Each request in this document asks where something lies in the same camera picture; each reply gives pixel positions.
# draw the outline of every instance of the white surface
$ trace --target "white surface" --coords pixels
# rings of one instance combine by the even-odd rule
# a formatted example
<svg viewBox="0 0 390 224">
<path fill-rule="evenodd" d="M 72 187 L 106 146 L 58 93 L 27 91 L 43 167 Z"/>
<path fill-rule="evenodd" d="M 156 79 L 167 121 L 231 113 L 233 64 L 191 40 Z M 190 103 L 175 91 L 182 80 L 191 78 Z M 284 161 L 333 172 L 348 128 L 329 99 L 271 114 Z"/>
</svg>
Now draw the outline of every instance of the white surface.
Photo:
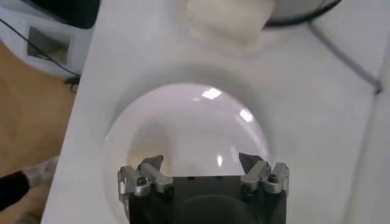
<svg viewBox="0 0 390 224">
<path fill-rule="evenodd" d="M 239 152 L 270 160 L 263 132 L 244 105 L 211 86 L 163 86 L 131 103 L 111 127 L 101 151 L 99 194 L 118 223 L 127 224 L 118 200 L 119 167 L 163 155 L 165 175 L 244 175 Z"/>
<path fill-rule="evenodd" d="M 315 24 L 349 57 L 378 77 L 389 44 L 390 1 L 343 0 Z"/>
<path fill-rule="evenodd" d="M 388 223 L 390 208 L 390 46 L 380 69 L 385 90 L 372 109 L 369 132 L 360 156 L 358 177 L 347 224 Z"/>
<path fill-rule="evenodd" d="M 340 223 L 370 86 L 306 27 L 263 32 L 261 50 L 234 57 L 178 32 L 174 8 L 168 0 L 102 2 L 42 223 L 115 222 L 99 194 L 101 144 L 129 103 L 179 82 L 215 86 L 253 112 L 291 170 L 289 224 Z"/>
<path fill-rule="evenodd" d="M 36 13 L 17 12 L 3 8 L 0 5 L 1 18 L 5 22 L 9 23 L 24 37 L 29 36 L 30 26 L 34 26 L 40 30 L 57 33 L 57 35 L 69 37 L 70 45 L 68 50 L 68 60 L 66 66 L 64 67 L 70 71 L 81 73 L 85 60 L 87 59 L 93 28 L 83 30 L 59 23 L 52 19 L 42 18 L 41 16 L 35 14 Z M 74 77 L 74 75 L 64 71 L 62 68 L 59 68 L 51 61 L 28 56 L 27 43 L 8 27 L 3 25 L 3 23 L 0 23 L 0 39 L 18 58 L 28 65 L 50 74 L 62 77 Z"/>
</svg>

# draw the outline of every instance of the black object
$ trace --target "black object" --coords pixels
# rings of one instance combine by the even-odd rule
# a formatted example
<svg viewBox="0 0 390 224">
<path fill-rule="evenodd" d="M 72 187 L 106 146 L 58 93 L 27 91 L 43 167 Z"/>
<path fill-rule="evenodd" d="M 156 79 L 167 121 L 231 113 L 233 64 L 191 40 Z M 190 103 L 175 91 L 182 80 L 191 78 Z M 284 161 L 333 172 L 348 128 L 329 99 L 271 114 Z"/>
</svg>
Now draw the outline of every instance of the black object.
<svg viewBox="0 0 390 224">
<path fill-rule="evenodd" d="M 301 16 L 297 16 L 294 18 L 287 18 L 287 19 L 270 19 L 266 22 L 264 25 L 265 27 L 286 27 L 286 26 L 295 26 L 302 23 L 310 22 L 323 14 L 327 13 L 336 5 L 338 5 L 342 0 L 335 0 L 334 2 L 329 3 L 328 5 L 325 5 L 319 9 L 316 9 L 312 12 L 306 13 Z"/>
<path fill-rule="evenodd" d="M 260 156 L 249 155 L 241 152 L 238 154 L 238 158 L 245 174 L 247 174 L 257 162 L 264 161 Z"/>
<path fill-rule="evenodd" d="M 0 178 L 0 211 L 18 202 L 29 189 L 29 180 L 22 171 Z"/>
<path fill-rule="evenodd" d="M 90 29 L 98 17 L 100 0 L 21 0 L 62 23 Z"/>
<path fill-rule="evenodd" d="M 248 194 L 239 176 L 173 177 L 174 190 L 129 196 L 131 224 L 285 224 L 286 192 L 269 194 L 260 184 Z"/>
</svg>

